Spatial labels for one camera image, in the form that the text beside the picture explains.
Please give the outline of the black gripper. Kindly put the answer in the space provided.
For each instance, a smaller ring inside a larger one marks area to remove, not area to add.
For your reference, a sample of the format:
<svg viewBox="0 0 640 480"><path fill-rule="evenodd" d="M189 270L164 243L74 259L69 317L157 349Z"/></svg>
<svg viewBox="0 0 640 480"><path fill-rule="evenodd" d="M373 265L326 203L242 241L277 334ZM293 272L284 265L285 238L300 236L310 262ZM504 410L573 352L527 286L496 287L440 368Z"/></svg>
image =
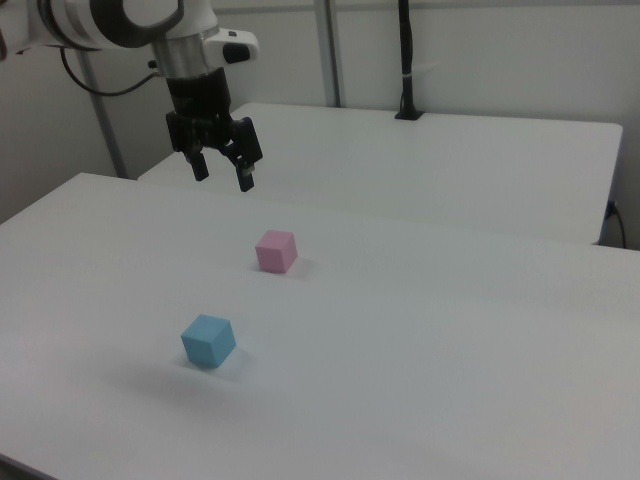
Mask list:
<svg viewBox="0 0 640 480"><path fill-rule="evenodd" d="M220 149L236 170L241 192L254 187L255 164L263 158L249 117L232 120L231 96L223 68L189 79L166 80L174 110L166 115L175 152L191 165L195 180L209 176L203 147Z"/></svg>

